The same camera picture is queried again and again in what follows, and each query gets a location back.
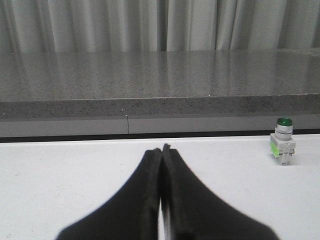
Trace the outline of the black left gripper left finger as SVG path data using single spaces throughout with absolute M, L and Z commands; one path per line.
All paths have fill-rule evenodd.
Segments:
M 134 173 L 106 203 L 63 229 L 59 240 L 156 240 L 162 151 L 147 150 Z

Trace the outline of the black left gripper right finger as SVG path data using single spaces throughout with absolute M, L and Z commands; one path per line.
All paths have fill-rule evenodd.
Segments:
M 209 190 L 168 144 L 162 150 L 160 170 L 165 239 L 278 239 L 269 226 L 243 214 Z

